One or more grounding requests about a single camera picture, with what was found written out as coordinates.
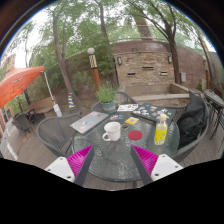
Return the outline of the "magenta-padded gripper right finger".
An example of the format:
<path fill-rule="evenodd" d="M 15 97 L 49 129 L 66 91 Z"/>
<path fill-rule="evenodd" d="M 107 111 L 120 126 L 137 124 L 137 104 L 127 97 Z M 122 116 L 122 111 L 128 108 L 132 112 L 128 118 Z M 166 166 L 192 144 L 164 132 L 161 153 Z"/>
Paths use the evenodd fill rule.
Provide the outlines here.
<path fill-rule="evenodd" d="M 139 146 L 131 146 L 131 156 L 144 185 L 164 178 L 182 169 L 182 166 L 166 154 L 156 155 Z"/>

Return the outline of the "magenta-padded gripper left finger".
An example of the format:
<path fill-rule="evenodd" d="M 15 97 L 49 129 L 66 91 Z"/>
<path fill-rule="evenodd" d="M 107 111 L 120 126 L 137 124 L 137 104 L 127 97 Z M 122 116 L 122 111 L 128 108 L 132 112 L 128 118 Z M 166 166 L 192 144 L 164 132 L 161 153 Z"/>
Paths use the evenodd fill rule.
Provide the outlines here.
<path fill-rule="evenodd" d="M 46 171 L 82 186 L 94 157 L 94 146 L 90 145 L 68 158 L 58 157 Z"/>

